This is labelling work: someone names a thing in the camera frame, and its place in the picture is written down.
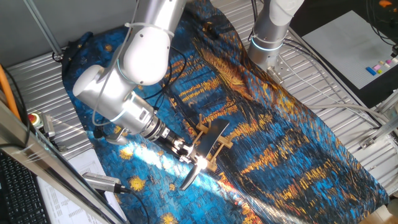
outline table surface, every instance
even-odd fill
[[[394,18],[398,21],[398,13],[392,12],[393,8],[398,7],[398,1],[390,0],[390,2],[393,3],[392,7],[382,8],[380,5],[376,5],[375,12],[378,16],[383,17],[383,19],[387,20],[388,18]],[[303,6],[296,13],[290,26],[294,31],[296,31],[296,33],[298,33],[299,36],[303,37],[351,10],[368,21],[366,5],[363,0],[306,0]],[[376,27],[388,37],[398,37],[398,24],[395,27],[390,27],[389,24],[378,23]],[[377,78],[359,90],[337,69],[330,64],[328,65],[339,76],[339,78],[342,79],[348,88],[350,88],[353,93],[369,108],[372,108],[385,100],[393,90],[398,88],[398,75],[396,75],[398,67],[391,69],[383,76]]]

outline blue fabric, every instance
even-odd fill
[[[188,141],[198,133],[199,114],[205,124],[228,119],[224,133],[234,145],[217,157],[218,170],[200,174],[182,192],[178,187],[191,165],[138,135],[128,136],[127,146],[96,139],[93,111],[73,96],[73,85],[89,66],[109,65],[126,31],[87,33],[70,43],[63,83],[105,172],[137,192],[152,223],[358,223],[388,202],[330,128],[249,60],[231,23],[207,0],[188,3],[175,31],[172,45],[188,63],[158,117]],[[170,60],[176,78],[184,59],[171,50]],[[136,93],[154,94],[169,75],[170,68],[160,83]],[[118,197],[131,223],[146,222],[134,197]]]

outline white wall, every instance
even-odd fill
[[[34,0],[61,47],[131,20],[136,0]],[[23,0],[0,0],[0,63],[8,67],[51,52]]]

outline glowing blue light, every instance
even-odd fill
[[[254,46],[256,46],[258,49],[260,49],[260,50],[265,50],[265,51],[273,51],[273,50],[278,50],[284,43],[282,43],[279,47],[277,47],[277,48],[274,48],[274,49],[265,49],[264,47],[260,47],[260,46],[258,46],[256,43],[255,43],[255,41],[254,41],[254,39],[252,38],[251,39],[251,42],[254,44]]]

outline keyboard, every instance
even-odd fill
[[[36,176],[0,150],[0,208],[10,224],[49,223]]]

